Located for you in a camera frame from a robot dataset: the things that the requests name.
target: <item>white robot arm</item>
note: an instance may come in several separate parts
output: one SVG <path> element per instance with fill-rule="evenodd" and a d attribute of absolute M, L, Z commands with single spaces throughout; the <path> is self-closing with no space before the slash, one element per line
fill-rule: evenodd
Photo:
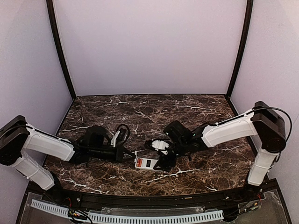
<path fill-rule="evenodd" d="M 121 126 L 126 125 L 120 125 L 111 140 L 105 128 L 92 126 L 84 136 L 72 142 L 34 128 L 19 115 L 0 129 L 0 164 L 15 168 L 42 189 L 49 190 L 57 184 L 55 175 L 41 167 L 25 149 L 52 155 L 74 164 L 88 162 L 91 157 L 122 162 L 125 161 L 125 154 L 133 157 L 135 155 L 123 146 L 129 137 L 129 130 L 127 133 Z"/>
<path fill-rule="evenodd" d="M 175 166 L 178 156 L 207 150 L 226 141 L 258 135 L 262 147 L 258 150 L 247 178 L 247 183 L 253 186 L 259 186 L 263 182 L 275 159 L 284 150 L 287 140 L 283 118 L 262 101 L 241 115 L 219 123 L 201 125 L 193 131 L 185 128 L 180 122 L 173 121 L 164 129 L 164 133 L 172 143 L 163 140 L 146 143 L 149 148 L 158 151 L 159 160 L 136 158 L 136 168 L 169 171 Z"/>

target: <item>white cable track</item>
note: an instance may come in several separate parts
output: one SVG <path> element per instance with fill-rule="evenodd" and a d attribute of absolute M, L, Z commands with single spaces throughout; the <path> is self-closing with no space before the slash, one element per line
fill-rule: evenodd
<path fill-rule="evenodd" d="M 67 216 L 68 208 L 60 207 L 35 199 L 32 199 L 31 207 L 59 217 L 69 218 Z M 223 219 L 222 210 L 192 215 L 165 217 L 113 216 L 93 212 L 86 212 L 86 214 L 88 214 L 93 223 L 97 224 L 197 224 Z"/>

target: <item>wall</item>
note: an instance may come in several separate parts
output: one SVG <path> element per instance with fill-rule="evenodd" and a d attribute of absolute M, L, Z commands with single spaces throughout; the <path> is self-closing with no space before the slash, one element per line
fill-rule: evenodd
<path fill-rule="evenodd" d="M 55 0 L 77 95 L 225 93 L 246 0 Z"/>
<path fill-rule="evenodd" d="M 254 1 L 249 36 L 232 95 L 239 112 L 262 100 L 286 110 L 293 120 L 292 136 L 270 177 L 278 179 L 294 224 L 299 223 L 298 14 L 297 1 Z"/>
<path fill-rule="evenodd" d="M 0 1 L 0 127 L 18 114 L 54 134 L 71 103 L 44 0 Z M 33 155 L 39 162 L 42 154 Z M 0 165 L 1 224 L 13 224 L 28 181 Z"/>

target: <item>black frame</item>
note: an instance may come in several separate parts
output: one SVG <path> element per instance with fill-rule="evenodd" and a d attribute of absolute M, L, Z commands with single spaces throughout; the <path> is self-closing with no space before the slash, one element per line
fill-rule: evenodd
<path fill-rule="evenodd" d="M 235 86 L 235 83 L 236 83 L 236 80 L 238 77 L 239 69 L 241 66 L 241 62 L 242 62 L 242 58 L 243 58 L 243 54 L 244 54 L 244 50 L 245 50 L 245 45 L 246 45 L 246 41 L 247 41 L 248 31 L 249 31 L 252 8 L 253 8 L 253 0 L 247 0 L 245 19 L 244 19 L 244 24 L 243 24 L 243 30 L 242 30 L 239 50 L 238 50 L 237 58 L 235 60 L 233 74 L 232 74 L 232 77 L 230 79 L 230 83 L 228 86 L 228 91 L 226 93 L 226 96 L 228 98 L 230 98 L 232 96 L 234 86 Z"/>
<path fill-rule="evenodd" d="M 47 8 L 48 8 L 48 14 L 49 14 L 49 20 L 50 20 L 50 25 L 51 25 L 51 29 L 52 29 L 53 39 L 55 42 L 57 55 L 58 55 L 58 58 L 60 61 L 60 66 L 61 66 L 62 72 L 64 74 L 65 82 L 69 89 L 71 98 L 74 101 L 77 96 L 75 93 L 74 86 L 71 82 L 71 76 L 70 76 L 70 73 L 69 73 L 67 65 L 66 65 L 64 52 L 63 52 L 62 45 L 60 42 L 58 27 L 57 27 L 56 18 L 55 18 L 53 0 L 46 0 L 46 2 L 47 2 Z"/>
<path fill-rule="evenodd" d="M 280 197 L 282 206 L 285 211 L 285 216 L 289 224 L 291 224 L 291 219 L 289 212 L 287 210 L 283 195 L 281 193 L 280 187 L 276 179 L 266 180 L 261 188 L 263 192 L 276 189 Z M 70 196 L 72 201 L 72 207 L 75 209 L 80 209 L 83 211 L 89 210 L 99 210 L 103 207 L 108 208 L 126 208 L 126 209 L 173 209 L 173 208 L 188 208 L 196 206 L 204 206 L 206 210 L 208 209 L 218 209 L 218 210 L 235 210 L 238 203 L 235 201 L 227 200 L 230 195 L 238 194 L 242 188 L 228 189 L 217 192 L 194 194 L 194 195 L 181 195 L 181 196 L 111 196 L 102 194 L 91 194 L 78 192 L 73 190 L 63 190 Z M 36 193 L 43 195 L 44 191 L 34 182 L 30 182 L 26 192 L 24 194 L 20 212 L 16 223 L 19 224 L 21 221 L 22 212 L 24 210 L 28 193 Z M 43 196 L 43 200 L 51 202 L 47 196 Z"/>

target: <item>brown marble tabletop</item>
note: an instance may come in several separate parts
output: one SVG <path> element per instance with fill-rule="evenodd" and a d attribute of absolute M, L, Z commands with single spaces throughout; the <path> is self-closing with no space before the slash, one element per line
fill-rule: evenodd
<path fill-rule="evenodd" d="M 205 122 L 233 117 L 223 95 L 121 95 L 78 97 L 58 136 L 76 140 L 87 127 L 105 127 L 112 137 L 119 124 L 127 124 L 131 136 L 125 147 L 138 156 L 157 158 L 144 148 L 145 140 L 162 138 L 163 129 L 179 120 L 189 129 Z M 205 193 L 240 187 L 254 160 L 245 138 L 181 157 L 171 172 L 163 174 L 135 169 L 133 161 L 111 163 L 92 159 L 72 165 L 48 156 L 44 167 L 57 174 L 65 189 L 125 196 L 170 196 Z"/>

